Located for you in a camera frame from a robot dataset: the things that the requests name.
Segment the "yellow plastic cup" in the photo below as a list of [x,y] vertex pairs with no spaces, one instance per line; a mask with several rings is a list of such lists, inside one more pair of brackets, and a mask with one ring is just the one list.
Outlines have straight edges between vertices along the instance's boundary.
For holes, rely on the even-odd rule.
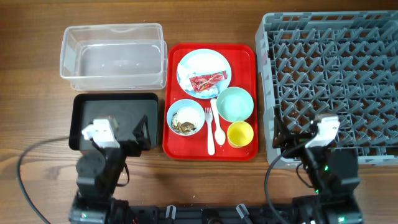
[[245,121],[237,121],[228,127],[227,140],[231,147],[241,148],[247,146],[254,138],[252,126]]

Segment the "rice and meat leftovers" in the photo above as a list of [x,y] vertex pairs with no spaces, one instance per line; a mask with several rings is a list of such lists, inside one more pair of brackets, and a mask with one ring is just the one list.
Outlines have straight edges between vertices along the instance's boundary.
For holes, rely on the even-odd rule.
[[200,113],[196,109],[184,107],[172,116],[172,129],[178,134],[190,135],[198,129],[200,120]]

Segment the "light blue food bowl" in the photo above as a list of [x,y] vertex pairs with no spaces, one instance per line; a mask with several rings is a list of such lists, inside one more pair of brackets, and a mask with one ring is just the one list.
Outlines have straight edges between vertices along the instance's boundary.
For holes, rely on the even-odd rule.
[[[194,133],[192,133],[192,134],[190,134],[190,135],[181,135],[181,134],[176,133],[176,132],[172,129],[172,124],[171,124],[171,122],[172,122],[172,116],[173,116],[179,109],[184,108],[184,107],[191,107],[191,108],[196,109],[196,110],[200,113],[200,116],[201,116],[201,120],[200,120],[200,124],[198,125],[198,129],[197,129]],[[170,128],[174,133],[176,133],[176,134],[178,134],[178,135],[180,135],[180,136],[191,136],[191,135],[194,135],[194,134],[196,134],[197,132],[199,132],[199,130],[201,130],[201,128],[203,127],[204,122],[205,122],[205,112],[204,112],[204,109],[202,108],[202,106],[201,106],[198,102],[196,102],[196,101],[194,101],[194,100],[189,100],[189,99],[182,99],[182,100],[176,101],[175,103],[173,103],[173,104],[170,106],[170,108],[169,108],[168,111],[167,111],[166,120],[167,120],[167,125],[169,126],[169,128]]]

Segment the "mint green bowl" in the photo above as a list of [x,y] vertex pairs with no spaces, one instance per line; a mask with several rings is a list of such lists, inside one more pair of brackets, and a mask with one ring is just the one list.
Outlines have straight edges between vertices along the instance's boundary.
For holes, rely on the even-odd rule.
[[254,100],[243,88],[228,87],[216,98],[219,115],[230,123],[247,120],[254,111]]

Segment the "red snack wrapper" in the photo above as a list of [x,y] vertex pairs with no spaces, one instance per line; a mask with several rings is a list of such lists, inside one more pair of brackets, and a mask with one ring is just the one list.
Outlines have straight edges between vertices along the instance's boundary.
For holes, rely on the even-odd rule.
[[212,74],[190,77],[189,80],[193,91],[195,93],[199,93],[215,86],[220,81],[227,79],[227,77],[226,71],[221,71]]

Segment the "white napkin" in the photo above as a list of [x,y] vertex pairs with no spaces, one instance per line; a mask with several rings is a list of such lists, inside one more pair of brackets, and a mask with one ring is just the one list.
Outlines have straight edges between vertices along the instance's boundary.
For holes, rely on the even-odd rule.
[[195,72],[193,70],[190,70],[189,68],[184,67],[181,64],[178,64],[177,66],[177,76],[179,77],[179,85],[180,87],[189,92],[193,93],[194,96],[199,96],[199,97],[209,97],[212,95],[217,95],[219,93],[218,89],[216,86],[212,86],[207,90],[203,90],[201,92],[194,92],[192,84],[190,82],[190,78],[195,77]]

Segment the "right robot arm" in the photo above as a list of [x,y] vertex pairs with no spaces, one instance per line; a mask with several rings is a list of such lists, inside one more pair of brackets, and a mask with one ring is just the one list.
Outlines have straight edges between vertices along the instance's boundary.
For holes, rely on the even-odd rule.
[[268,203],[281,223],[363,223],[354,197],[359,185],[358,158],[346,150],[330,150],[340,121],[335,114],[318,114],[310,122],[310,133],[291,133],[279,115],[274,119],[274,147],[284,148],[282,157],[298,157],[305,169],[313,195],[295,197],[287,217]]

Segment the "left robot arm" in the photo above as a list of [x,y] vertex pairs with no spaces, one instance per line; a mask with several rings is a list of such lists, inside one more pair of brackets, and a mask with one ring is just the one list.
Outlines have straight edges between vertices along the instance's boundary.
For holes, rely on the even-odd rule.
[[69,212],[70,223],[138,223],[126,200],[116,200],[116,187],[123,170],[129,173],[126,158],[139,157],[151,148],[148,117],[144,115],[132,133],[135,140],[118,141],[118,122],[113,116],[94,119],[81,134],[95,150],[84,154],[76,164],[78,191]]

